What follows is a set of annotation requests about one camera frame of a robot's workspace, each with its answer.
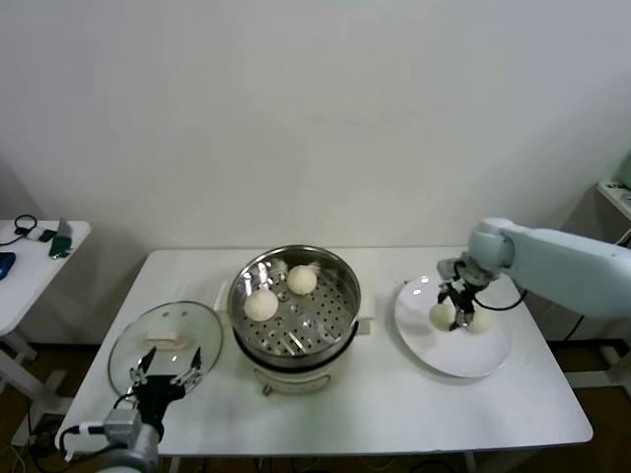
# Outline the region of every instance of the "black cable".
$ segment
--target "black cable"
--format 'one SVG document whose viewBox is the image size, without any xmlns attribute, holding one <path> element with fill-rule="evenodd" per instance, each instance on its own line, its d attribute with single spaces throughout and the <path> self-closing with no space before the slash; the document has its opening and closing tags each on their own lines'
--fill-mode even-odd
<svg viewBox="0 0 631 473">
<path fill-rule="evenodd" d="M 574 335 L 574 332 L 576 332 L 576 329 L 579 328 L 579 325 L 581 325 L 581 323 L 583 322 L 583 319 L 585 318 L 584 315 L 581 315 L 579 317 L 579 319 L 577 320 L 577 322 L 574 324 L 574 327 L 572 327 L 572 330 L 570 330 L 570 333 L 568 333 L 565 338 L 563 339 L 564 342 L 567 342 L 568 340 L 570 340 L 570 337 L 572 335 Z"/>
<path fill-rule="evenodd" d="M 456 276 L 457 276 L 458 279 L 462 279 L 462 277 L 460 276 L 460 272 L 457 270 L 458 266 L 464 266 L 464 263 L 462 261 L 456 261 L 454 263 L 454 272 L 456 273 Z M 528 294 L 528 291 L 523 291 L 522 294 L 520 295 L 520 298 L 515 303 L 513 303 L 511 305 L 507 305 L 506 307 L 491 307 L 490 305 L 483 304 L 477 299 L 477 297 L 475 295 L 473 295 L 473 300 L 480 307 L 484 307 L 487 310 L 495 310 L 496 312 L 503 312 L 505 310 L 511 310 L 512 308 L 517 307 L 519 304 L 521 304 L 524 301 L 524 299 L 526 298 L 527 294 Z"/>
<path fill-rule="evenodd" d="M 31 221 L 33 221 L 33 225 L 30 226 L 30 227 L 22 227 L 20 225 L 20 221 L 23 220 L 23 219 L 30 219 Z M 29 234 L 29 232 L 32 229 L 37 227 L 37 219 L 31 214 L 22 214 L 22 215 L 19 215 L 18 217 L 16 217 L 14 219 L 13 226 L 16 228 L 16 235 L 18 235 L 18 236 L 16 238 L 12 239 L 11 241 L 0 242 L 0 246 L 8 246 L 8 245 L 13 244 L 16 241 L 24 238 L 26 235 Z"/>
<path fill-rule="evenodd" d="M 30 438 L 34 433 L 33 422 L 31 420 L 31 400 L 28 397 L 26 398 L 26 400 L 27 400 L 27 423 L 29 425 L 29 438 Z M 89 431 L 92 434 L 103 434 L 105 432 L 105 429 L 103 427 L 90 427 Z M 59 436 L 59 451 L 64 456 L 64 458 L 67 454 L 65 438 L 68 434 L 79 434 L 79 426 L 69 427 L 68 429 L 66 429 L 65 431 L 61 433 L 61 436 Z M 31 442 L 29 441 L 29 454 L 31 455 L 31 458 L 33 459 L 33 463 L 35 464 L 35 468 L 37 469 L 39 473 L 64 473 L 65 471 L 68 471 L 70 468 L 72 468 L 73 466 L 79 463 L 83 463 L 84 461 L 91 460 L 92 458 L 95 458 L 109 451 L 116 450 L 118 448 L 125 448 L 125 445 L 122 443 L 115 443 L 113 445 L 108 445 L 105 448 L 102 448 L 100 450 L 93 451 L 92 453 L 88 453 L 86 455 L 82 455 L 80 458 L 77 458 L 75 460 L 70 460 L 68 462 L 68 465 L 60 470 L 46 470 L 44 467 L 41 466 L 41 464 L 39 464 L 39 457 L 37 455 L 32 454 Z"/>
<path fill-rule="evenodd" d="M 116 402 L 114 402 L 114 409 L 116 409 L 118 407 L 118 404 L 120 404 L 122 401 L 124 401 L 125 399 L 134 396 L 135 394 L 133 392 L 128 392 L 127 394 L 123 394 L 122 396 L 120 396 L 118 399 L 116 399 Z"/>
<path fill-rule="evenodd" d="M 444 461 L 440 461 L 440 460 L 421 461 L 420 463 L 414 465 L 412 469 L 409 471 L 409 473 L 420 473 L 422 468 L 425 468 L 426 466 L 429 466 L 429 465 L 440 465 L 443 468 L 445 468 L 447 471 L 449 471 L 450 473 L 457 473 L 450 464 L 445 463 Z"/>
<path fill-rule="evenodd" d="M 484 307 L 488 310 L 495 310 L 496 312 L 502 312 L 504 310 L 510 310 L 512 308 L 517 307 L 519 304 L 521 304 L 524 299 L 526 298 L 526 294 L 528 294 L 528 291 L 523 291 L 522 294 L 520 295 L 520 298 L 511 305 L 507 305 L 506 307 L 490 307 L 489 305 L 483 304 L 481 303 L 476 296 L 473 296 L 473 300 L 475 301 L 476 304 L 478 304 L 480 307 Z"/>
</svg>

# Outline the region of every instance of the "white table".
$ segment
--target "white table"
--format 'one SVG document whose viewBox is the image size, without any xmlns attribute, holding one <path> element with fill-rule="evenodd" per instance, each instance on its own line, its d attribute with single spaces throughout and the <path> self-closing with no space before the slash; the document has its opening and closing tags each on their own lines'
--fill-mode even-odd
<svg viewBox="0 0 631 473">
<path fill-rule="evenodd" d="M 333 251 L 375 296 L 370 335 L 352 343 L 347 371 L 306 396 L 265 397 L 225 316 L 224 347 L 204 381 L 165 417 L 162 455 L 387 454 L 524 448 L 585 442 L 593 431 L 525 305 L 507 313 L 513 350 L 506 364 L 481 379 L 435 372 L 404 346 L 393 321 L 402 284 L 420 275 L 438 282 L 439 259 L 459 247 L 344 248 Z M 103 420 L 116 395 L 107 359 L 121 330 L 149 308 L 171 301 L 213 304 L 261 250 L 164 250 L 152 253 L 84 379 L 62 430 Z M 513 302 L 508 278 L 494 283 L 488 304 Z M 73 437 L 78 451 L 104 446 Z"/>
<path fill-rule="evenodd" d="M 24 220 L 22 225 L 29 227 L 31 222 Z M 72 247 L 76 249 L 90 233 L 90 225 L 86 222 L 69 222 L 69 225 L 73 230 Z M 58 222 L 39 222 L 38 226 L 56 230 Z M 14 229 L 13 221 L 0 221 L 0 241 L 15 238 Z M 65 375 L 64 371 L 53 372 L 46 383 L 42 383 L 20 366 L 22 360 L 32 360 L 36 353 L 17 332 L 16 327 L 71 257 L 51 259 L 48 257 L 49 250 L 50 242 L 41 243 L 26 238 L 0 247 L 0 251 L 16 253 L 16 262 L 7 277 L 0 281 L 0 336 L 18 353 L 12 359 L 0 351 L 0 375 L 3 381 L 12 384 L 34 401 L 32 417 L 35 424 L 45 413 L 65 414 L 70 405 L 70 398 L 55 394 Z M 27 438 L 28 425 L 25 420 L 13 443 L 25 444 Z"/>
</svg>

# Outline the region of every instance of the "perforated steamer tray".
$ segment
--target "perforated steamer tray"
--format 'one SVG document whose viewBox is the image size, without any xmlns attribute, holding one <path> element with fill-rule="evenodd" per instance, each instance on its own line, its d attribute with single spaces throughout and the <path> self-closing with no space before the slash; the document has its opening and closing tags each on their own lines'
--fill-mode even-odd
<svg viewBox="0 0 631 473">
<path fill-rule="evenodd" d="M 317 286 L 305 296 L 287 288 L 287 274 L 300 264 L 317 270 Z M 245 300 L 261 288 L 279 300 L 274 316 L 256 322 L 245 315 Z M 335 254 L 312 246 L 285 246 L 251 261 L 228 295 L 228 312 L 238 342 L 250 355 L 275 367 L 300 368 L 321 363 L 355 332 L 360 288 L 351 268 Z"/>
</svg>

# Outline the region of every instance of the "cable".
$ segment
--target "cable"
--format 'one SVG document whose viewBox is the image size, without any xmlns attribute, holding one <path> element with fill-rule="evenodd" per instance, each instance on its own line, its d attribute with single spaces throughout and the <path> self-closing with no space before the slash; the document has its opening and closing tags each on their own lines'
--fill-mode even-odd
<svg viewBox="0 0 631 473">
<path fill-rule="evenodd" d="M 520 295 L 520 298 L 511 305 L 507 305 L 506 307 L 490 307 L 486 304 L 481 303 L 476 296 L 473 296 L 473 300 L 475 301 L 476 304 L 478 304 L 480 307 L 484 307 L 488 310 L 495 310 L 496 312 L 502 312 L 504 310 L 511 310 L 512 308 L 517 307 L 519 304 L 521 304 L 524 299 L 526 298 L 526 294 L 528 294 L 528 291 L 523 291 L 522 294 Z"/>
<path fill-rule="evenodd" d="M 34 431 L 33 431 L 33 422 L 31 419 L 31 400 L 28 397 L 26 398 L 26 400 L 27 400 L 27 409 L 28 409 L 27 410 L 27 423 L 29 426 L 29 437 L 32 437 L 34 434 Z M 104 432 L 104 428 L 103 427 L 90 427 L 89 432 L 93 434 L 102 434 Z M 59 451 L 64 456 L 64 458 L 67 454 L 65 438 L 68 434 L 79 434 L 79 426 L 69 427 L 68 429 L 66 429 L 65 431 L 61 433 L 61 436 L 59 436 Z M 33 449 L 33 445 L 31 445 L 30 443 L 29 443 L 29 454 L 31 455 L 31 458 L 33 459 L 33 463 L 35 464 L 35 468 L 37 469 L 38 472 L 64 473 L 65 471 L 68 471 L 70 468 L 72 468 L 73 466 L 79 463 L 83 463 L 85 461 L 91 460 L 99 455 L 102 455 L 104 453 L 107 453 L 108 451 L 112 451 L 118 448 L 125 448 L 125 445 L 122 443 L 115 443 L 112 445 L 108 445 L 105 448 L 102 448 L 100 450 L 93 451 L 92 453 L 88 453 L 86 455 L 82 455 L 80 458 L 70 460 L 68 462 L 68 465 L 60 470 L 46 470 L 44 467 L 42 467 L 41 464 L 39 463 L 39 456 L 34 454 L 35 451 Z"/>
<path fill-rule="evenodd" d="M 23 219 L 30 219 L 31 221 L 33 221 L 33 225 L 30 226 L 30 227 L 22 227 L 20 225 L 20 221 L 23 220 Z M 22 214 L 22 215 L 19 215 L 18 217 L 16 217 L 14 219 L 13 226 L 16 228 L 16 235 L 18 235 L 18 237 L 12 239 L 11 241 L 0 242 L 0 246 L 8 246 L 8 245 L 13 244 L 16 241 L 24 238 L 26 235 L 29 234 L 29 232 L 32 229 L 37 227 L 37 219 L 31 214 Z"/>
<path fill-rule="evenodd" d="M 379 465 L 379 466 L 373 466 L 371 464 L 368 463 L 368 461 L 366 461 L 364 458 L 360 457 L 359 461 L 362 462 L 362 464 L 368 468 L 369 470 L 372 471 L 386 471 L 388 470 L 388 468 L 390 466 L 392 466 L 392 464 L 394 463 L 394 461 L 396 460 L 396 457 L 393 456 L 390 458 L 390 460 L 388 460 L 386 463 L 384 463 L 383 465 Z"/>
<path fill-rule="evenodd" d="M 118 399 L 116 399 L 116 402 L 114 402 L 114 407 L 113 409 L 116 409 L 118 407 L 118 404 L 120 404 L 122 401 L 124 401 L 125 399 L 134 396 L 135 394 L 133 392 L 128 392 L 127 394 L 123 394 L 122 396 L 120 396 Z"/>
<path fill-rule="evenodd" d="M 631 241 L 631 229 L 627 230 L 615 244 L 626 247 L 629 245 L 629 241 Z"/>
<path fill-rule="evenodd" d="M 585 318 L 584 315 L 581 315 L 579 317 L 579 319 L 577 320 L 577 322 L 574 324 L 574 327 L 572 327 L 572 330 L 570 330 L 570 333 L 568 333 L 565 338 L 563 339 L 564 342 L 567 342 L 568 340 L 570 340 L 570 337 L 572 335 L 574 335 L 574 332 L 576 332 L 576 329 L 579 328 L 579 325 L 581 325 L 581 322 L 583 322 L 583 319 Z"/>
<path fill-rule="evenodd" d="M 462 261 L 456 261 L 454 263 L 454 272 L 456 273 L 456 276 L 458 279 L 462 279 L 463 281 L 465 281 L 461 276 L 460 276 L 460 272 L 457 270 L 458 266 L 465 266 L 465 264 Z M 476 304 L 478 304 L 480 307 L 484 307 L 487 310 L 495 310 L 496 312 L 503 312 L 505 310 L 511 310 L 512 308 L 517 307 L 519 304 L 521 304 L 524 299 L 526 298 L 526 295 L 528 294 L 528 291 L 523 291 L 522 294 L 520 295 L 520 298 L 517 299 L 517 301 L 511 305 L 507 305 L 506 307 L 491 307 L 490 305 L 486 305 L 481 303 L 478 298 L 473 295 L 473 300 L 475 301 Z"/>
<path fill-rule="evenodd" d="M 447 471 L 449 471 L 450 473 L 457 473 L 449 463 L 445 463 L 444 461 L 441 461 L 441 460 L 421 461 L 420 463 L 414 465 L 409 473 L 421 473 L 422 468 L 425 468 L 426 466 L 429 466 L 429 465 L 440 465 L 443 468 L 445 468 Z"/>
</svg>

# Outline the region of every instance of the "white wall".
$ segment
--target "white wall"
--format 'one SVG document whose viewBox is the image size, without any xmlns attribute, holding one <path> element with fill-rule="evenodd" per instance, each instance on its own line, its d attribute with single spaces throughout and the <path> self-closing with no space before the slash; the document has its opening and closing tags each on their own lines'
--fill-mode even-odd
<svg viewBox="0 0 631 473">
<path fill-rule="evenodd" d="M 99 340 L 158 247 L 562 225 L 629 148 L 630 15 L 623 0 L 0 2 L 0 210 L 94 228 L 27 327 Z"/>
</svg>

